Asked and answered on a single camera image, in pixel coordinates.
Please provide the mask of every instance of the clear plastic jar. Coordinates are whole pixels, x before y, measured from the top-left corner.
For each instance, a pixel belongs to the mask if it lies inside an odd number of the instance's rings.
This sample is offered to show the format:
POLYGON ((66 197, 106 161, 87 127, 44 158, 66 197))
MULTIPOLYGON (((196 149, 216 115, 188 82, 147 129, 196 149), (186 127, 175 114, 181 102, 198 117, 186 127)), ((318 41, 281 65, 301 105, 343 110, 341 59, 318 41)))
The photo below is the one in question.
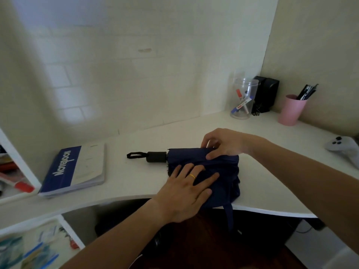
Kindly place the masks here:
POLYGON ((258 80, 236 78, 231 96, 231 116, 236 119, 248 119, 251 116, 256 97, 258 80))

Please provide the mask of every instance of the forearm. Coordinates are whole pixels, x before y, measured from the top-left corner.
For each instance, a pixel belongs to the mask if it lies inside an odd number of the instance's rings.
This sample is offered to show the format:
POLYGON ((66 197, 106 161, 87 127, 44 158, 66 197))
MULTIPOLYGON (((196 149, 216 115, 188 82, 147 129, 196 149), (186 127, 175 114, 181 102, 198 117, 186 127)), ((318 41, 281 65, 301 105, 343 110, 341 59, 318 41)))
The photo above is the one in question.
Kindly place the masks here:
POLYGON ((147 202, 123 222, 74 256, 61 269, 128 269, 134 259, 163 226, 152 202, 147 202))
POLYGON ((249 154, 359 253, 359 180, 260 137, 249 154))

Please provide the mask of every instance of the cable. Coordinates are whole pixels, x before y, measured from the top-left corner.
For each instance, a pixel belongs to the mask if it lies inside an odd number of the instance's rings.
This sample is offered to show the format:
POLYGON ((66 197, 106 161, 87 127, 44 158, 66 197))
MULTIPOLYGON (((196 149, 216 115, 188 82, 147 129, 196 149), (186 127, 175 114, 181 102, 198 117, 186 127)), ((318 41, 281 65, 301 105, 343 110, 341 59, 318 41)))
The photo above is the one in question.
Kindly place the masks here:
POLYGON ((138 258, 141 258, 143 255, 141 254, 141 255, 139 255, 132 263, 131 263, 131 265, 129 266, 129 268, 128 269, 130 269, 131 268, 131 266, 135 263, 135 261, 137 261, 137 259, 138 258))
POLYGON ((297 231, 296 229, 294 229, 288 222, 286 222, 288 226, 291 227, 291 229, 294 230, 294 232, 300 233, 300 234, 305 234, 308 233, 309 231, 311 231, 313 229, 313 227, 311 227, 310 229, 308 229, 307 231, 297 231))

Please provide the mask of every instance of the blue notebook cover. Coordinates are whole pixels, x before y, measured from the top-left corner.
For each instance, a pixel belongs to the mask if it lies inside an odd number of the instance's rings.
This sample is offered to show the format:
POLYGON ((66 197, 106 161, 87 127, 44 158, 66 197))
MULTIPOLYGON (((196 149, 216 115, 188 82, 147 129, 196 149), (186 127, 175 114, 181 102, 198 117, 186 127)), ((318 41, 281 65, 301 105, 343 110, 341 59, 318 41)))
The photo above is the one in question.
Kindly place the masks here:
POLYGON ((80 150, 81 146, 60 150, 47 172, 40 193, 66 188, 71 185, 80 150))

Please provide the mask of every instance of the black speaker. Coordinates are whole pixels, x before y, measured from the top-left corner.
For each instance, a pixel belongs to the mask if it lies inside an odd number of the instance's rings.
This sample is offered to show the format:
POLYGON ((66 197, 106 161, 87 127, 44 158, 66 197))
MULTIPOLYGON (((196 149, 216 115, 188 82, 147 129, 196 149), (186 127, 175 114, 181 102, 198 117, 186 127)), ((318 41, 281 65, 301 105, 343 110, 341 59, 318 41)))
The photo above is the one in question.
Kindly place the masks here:
POLYGON ((279 80, 256 76, 254 79, 259 81, 254 105, 252 109, 253 115, 268 112, 269 108, 274 105, 277 96, 279 80))

